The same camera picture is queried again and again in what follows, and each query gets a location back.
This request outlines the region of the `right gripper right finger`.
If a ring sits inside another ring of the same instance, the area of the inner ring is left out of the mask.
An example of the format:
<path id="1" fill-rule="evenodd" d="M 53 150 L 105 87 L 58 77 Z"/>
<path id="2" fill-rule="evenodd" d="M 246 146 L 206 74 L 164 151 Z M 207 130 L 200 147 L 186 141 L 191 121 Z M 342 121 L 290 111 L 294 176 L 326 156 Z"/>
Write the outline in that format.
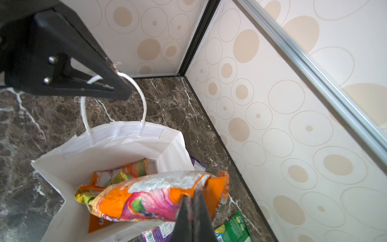
<path id="1" fill-rule="evenodd" d="M 196 191 L 193 199 L 193 241 L 217 242 L 203 192 Z"/>

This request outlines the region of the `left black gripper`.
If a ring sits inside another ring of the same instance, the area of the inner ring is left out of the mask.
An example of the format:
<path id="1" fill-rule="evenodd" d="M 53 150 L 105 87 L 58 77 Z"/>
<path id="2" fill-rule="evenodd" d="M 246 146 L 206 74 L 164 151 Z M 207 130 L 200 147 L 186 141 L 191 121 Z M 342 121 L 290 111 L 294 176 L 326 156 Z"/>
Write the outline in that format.
<path id="1" fill-rule="evenodd" d="M 127 100 L 128 81 L 61 1 L 1 1 L 5 86 L 39 96 Z"/>

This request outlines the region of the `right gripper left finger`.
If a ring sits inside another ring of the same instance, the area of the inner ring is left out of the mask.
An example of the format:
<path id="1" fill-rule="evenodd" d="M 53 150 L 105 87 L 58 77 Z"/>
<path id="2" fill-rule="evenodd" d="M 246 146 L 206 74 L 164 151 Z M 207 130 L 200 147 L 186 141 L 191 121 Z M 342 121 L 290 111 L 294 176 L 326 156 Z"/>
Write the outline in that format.
<path id="1" fill-rule="evenodd" d="M 192 198 L 183 196 L 170 242 L 192 242 Z"/>

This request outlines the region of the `large purple snack bag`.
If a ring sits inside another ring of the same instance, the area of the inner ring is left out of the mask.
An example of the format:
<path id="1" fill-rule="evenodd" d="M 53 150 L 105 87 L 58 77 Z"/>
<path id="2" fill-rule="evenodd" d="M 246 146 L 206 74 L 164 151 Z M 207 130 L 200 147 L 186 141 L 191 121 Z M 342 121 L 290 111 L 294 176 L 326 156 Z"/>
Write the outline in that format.
<path id="1" fill-rule="evenodd" d="M 142 242 L 169 242 L 175 222 L 164 222 L 159 226 L 142 233 Z"/>

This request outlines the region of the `green snack bag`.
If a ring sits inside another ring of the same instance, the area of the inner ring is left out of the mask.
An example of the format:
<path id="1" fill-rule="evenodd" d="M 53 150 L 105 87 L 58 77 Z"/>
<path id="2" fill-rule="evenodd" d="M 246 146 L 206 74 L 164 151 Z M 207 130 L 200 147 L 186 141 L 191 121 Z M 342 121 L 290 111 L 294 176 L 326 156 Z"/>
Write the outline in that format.
<path id="1" fill-rule="evenodd" d="M 218 242 L 252 242 L 251 234 L 240 211 L 215 229 Z"/>

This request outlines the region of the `Fox's fruits candy bag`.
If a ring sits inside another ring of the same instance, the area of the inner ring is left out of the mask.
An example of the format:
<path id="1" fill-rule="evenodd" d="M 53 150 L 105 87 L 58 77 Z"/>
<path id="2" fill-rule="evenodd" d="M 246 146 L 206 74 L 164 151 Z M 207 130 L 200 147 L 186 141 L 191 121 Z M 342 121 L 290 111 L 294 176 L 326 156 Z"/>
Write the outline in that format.
<path id="1" fill-rule="evenodd" d="M 88 229 L 89 233 L 102 229 L 107 225 L 109 225 L 109 221 L 106 221 L 103 218 L 90 214 L 89 229 Z"/>
<path id="2" fill-rule="evenodd" d="M 93 173 L 91 182 L 88 185 L 82 185 L 77 189 L 75 192 L 75 200 L 78 203 L 89 206 L 89 202 L 96 198 L 98 194 L 110 185 L 149 174 L 149 161 L 146 158 L 134 164 L 122 166 L 116 169 L 96 171 Z"/>

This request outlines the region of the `white paper gift bag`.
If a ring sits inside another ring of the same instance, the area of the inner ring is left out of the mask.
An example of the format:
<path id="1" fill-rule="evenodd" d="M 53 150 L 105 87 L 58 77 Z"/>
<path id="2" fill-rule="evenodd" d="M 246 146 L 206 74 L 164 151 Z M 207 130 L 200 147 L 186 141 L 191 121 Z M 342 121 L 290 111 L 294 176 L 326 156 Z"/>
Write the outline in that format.
<path id="1" fill-rule="evenodd" d="M 118 222 L 90 233 L 90 213 L 75 201 L 75 192 L 96 171 L 122 167 L 143 158 L 152 174 L 193 170 L 183 134 L 150 122 L 112 122 L 74 136 L 31 162 L 64 198 L 50 222 L 44 242 L 128 242 L 159 225 L 157 221 Z"/>

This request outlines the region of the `small purple snack bag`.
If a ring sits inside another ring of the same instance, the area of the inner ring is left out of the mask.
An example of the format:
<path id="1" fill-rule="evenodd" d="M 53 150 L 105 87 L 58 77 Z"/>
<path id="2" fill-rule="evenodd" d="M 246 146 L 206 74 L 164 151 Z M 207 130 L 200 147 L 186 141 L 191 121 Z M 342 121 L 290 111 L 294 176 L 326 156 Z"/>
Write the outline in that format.
<path id="1" fill-rule="evenodd" d="M 207 171 L 207 167 L 199 162 L 196 158 L 194 158 L 192 155 L 189 155 L 190 160 L 192 162 L 192 165 L 194 166 L 194 169 L 197 171 Z"/>

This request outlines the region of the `diagonal aluminium left bar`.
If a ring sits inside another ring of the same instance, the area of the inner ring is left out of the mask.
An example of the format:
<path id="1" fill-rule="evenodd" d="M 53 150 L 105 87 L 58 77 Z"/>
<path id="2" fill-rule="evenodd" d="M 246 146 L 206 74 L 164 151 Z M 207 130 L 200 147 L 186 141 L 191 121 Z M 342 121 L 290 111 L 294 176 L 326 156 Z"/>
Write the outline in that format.
<path id="1" fill-rule="evenodd" d="M 256 1 L 239 1 L 270 39 L 387 167 L 387 137 Z"/>

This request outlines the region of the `black left frame post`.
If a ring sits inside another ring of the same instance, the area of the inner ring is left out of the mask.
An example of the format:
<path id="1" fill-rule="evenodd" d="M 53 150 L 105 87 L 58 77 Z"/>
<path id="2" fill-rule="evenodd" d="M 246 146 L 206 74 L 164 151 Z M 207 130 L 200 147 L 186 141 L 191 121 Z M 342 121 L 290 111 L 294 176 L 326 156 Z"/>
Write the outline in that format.
<path id="1" fill-rule="evenodd" d="M 188 68 L 190 67 L 190 64 L 192 63 L 195 54 L 198 51 L 198 48 L 200 47 L 200 44 L 202 42 L 202 39 L 204 38 L 204 35 L 214 18 L 217 9 L 220 5 L 220 0 L 209 0 L 206 1 L 205 8 L 202 11 L 202 15 L 199 19 L 199 22 L 195 28 L 195 31 L 192 36 L 192 40 L 190 41 L 190 44 L 187 47 L 185 56 L 182 60 L 181 66 L 179 71 L 177 72 L 177 76 L 185 76 Z"/>

